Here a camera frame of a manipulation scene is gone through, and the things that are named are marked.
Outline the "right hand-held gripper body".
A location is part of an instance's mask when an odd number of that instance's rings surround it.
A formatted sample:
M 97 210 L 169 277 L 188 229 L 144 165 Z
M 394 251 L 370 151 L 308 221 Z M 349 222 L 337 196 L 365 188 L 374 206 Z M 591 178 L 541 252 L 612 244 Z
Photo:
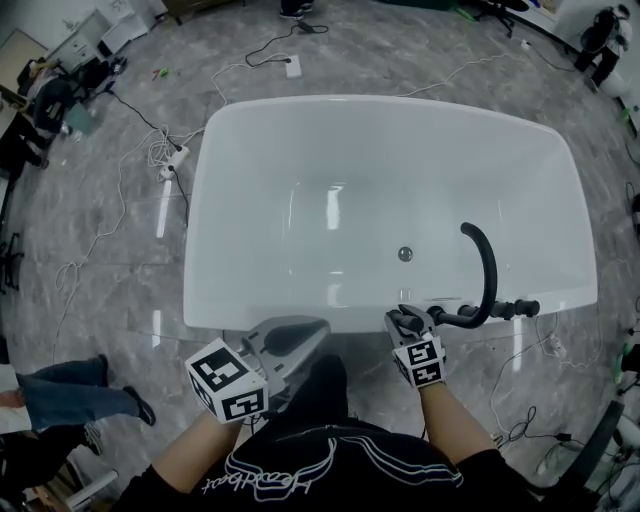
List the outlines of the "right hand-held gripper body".
M 423 388 L 445 380 L 445 349 L 436 329 L 423 333 L 404 332 L 403 343 L 393 343 L 393 357 L 412 388 Z

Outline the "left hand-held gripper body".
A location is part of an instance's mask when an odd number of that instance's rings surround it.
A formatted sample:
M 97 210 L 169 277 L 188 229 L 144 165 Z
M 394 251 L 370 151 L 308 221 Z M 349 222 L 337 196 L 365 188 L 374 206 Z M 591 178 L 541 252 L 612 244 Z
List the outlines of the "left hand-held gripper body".
M 277 371 L 255 357 L 253 367 L 236 350 L 217 338 L 185 362 L 196 396 L 222 424 L 263 413 L 269 400 L 288 390 Z

